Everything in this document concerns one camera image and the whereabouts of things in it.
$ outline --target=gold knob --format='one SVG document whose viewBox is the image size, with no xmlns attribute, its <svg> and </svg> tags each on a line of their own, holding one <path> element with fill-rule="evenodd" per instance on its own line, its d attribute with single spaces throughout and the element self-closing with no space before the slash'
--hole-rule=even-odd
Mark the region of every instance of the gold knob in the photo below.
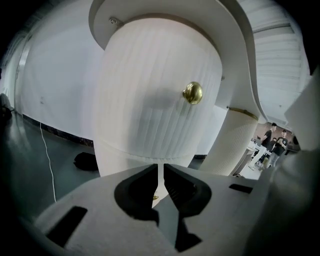
<svg viewBox="0 0 320 256">
<path fill-rule="evenodd" d="M 182 95 L 190 104 L 198 104 L 202 99 L 202 87 L 198 82 L 191 82 L 182 91 Z"/>
</svg>

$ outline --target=white wall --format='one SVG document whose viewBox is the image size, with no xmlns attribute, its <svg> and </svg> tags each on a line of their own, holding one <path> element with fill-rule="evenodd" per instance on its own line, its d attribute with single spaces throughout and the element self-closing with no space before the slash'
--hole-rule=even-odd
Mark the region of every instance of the white wall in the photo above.
<svg viewBox="0 0 320 256">
<path fill-rule="evenodd" d="M 89 29 L 91 0 L 58 5 L 33 35 L 23 72 L 23 114 L 92 138 L 93 89 L 104 51 Z"/>
<path fill-rule="evenodd" d="M 214 144 L 221 126 L 226 118 L 227 109 L 219 106 L 214 106 L 210 119 L 204 130 L 202 139 L 196 149 L 196 155 L 207 155 Z"/>
<path fill-rule="evenodd" d="M 1 76 L 1 93 L 7 95 L 11 107 L 15 107 L 15 84 L 16 73 L 21 56 L 21 52 L 24 47 L 24 42 L 21 41 L 17 48 L 14 50 L 13 55 L 8 62 L 4 70 L 2 70 Z"/>
</svg>

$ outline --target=gray floor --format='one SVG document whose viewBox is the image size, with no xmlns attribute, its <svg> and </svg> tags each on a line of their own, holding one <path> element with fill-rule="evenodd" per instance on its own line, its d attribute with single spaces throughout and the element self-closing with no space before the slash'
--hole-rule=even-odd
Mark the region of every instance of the gray floor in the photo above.
<svg viewBox="0 0 320 256">
<path fill-rule="evenodd" d="M 54 175 L 56 199 L 81 184 L 99 177 L 99 172 L 83 171 L 73 164 L 77 154 L 94 154 L 94 149 L 43 131 Z M 18 214 L 33 222 L 54 203 L 52 176 L 40 127 L 13 114 L 1 138 L 1 175 Z M 198 169 L 202 160 L 193 159 L 189 167 Z"/>
</svg>

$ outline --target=screw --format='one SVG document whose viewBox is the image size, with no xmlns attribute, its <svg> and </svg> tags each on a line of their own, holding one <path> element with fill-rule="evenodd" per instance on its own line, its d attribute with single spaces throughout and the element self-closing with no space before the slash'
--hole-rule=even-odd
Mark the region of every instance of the screw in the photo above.
<svg viewBox="0 0 320 256">
<path fill-rule="evenodd" d="M 110 18 L 110 19 L 109 19 L 109 22 L 110 22 L 111 24 L 115 25 L 115 24 L 117 24 L 118 21 L 117 21 L 115 18 Z"/>
</svg>

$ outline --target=white cylindrical column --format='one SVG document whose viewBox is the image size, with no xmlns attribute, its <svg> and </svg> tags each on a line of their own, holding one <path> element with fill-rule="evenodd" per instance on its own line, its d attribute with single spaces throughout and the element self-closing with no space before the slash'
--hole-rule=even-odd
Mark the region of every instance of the white cylindrical column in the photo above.
<svg viewBox="0 0 320 256">
<path fill-rule="evenodd" d="M 188 166 L 215 105 L 222 63 L 195 29 L 145 18 L 110 39 L 94 99 L 94 149 L 102 176 L 151 163 Z M 203 89 L 199 104 L 182 91 Z"/>
<path fill-rule="evenodd" d="M 258 119 L 240 109 L 229 109 L 220 132 L 200 170 L 228 176 L 243 156 L 257 128 Z"/>
</svg>

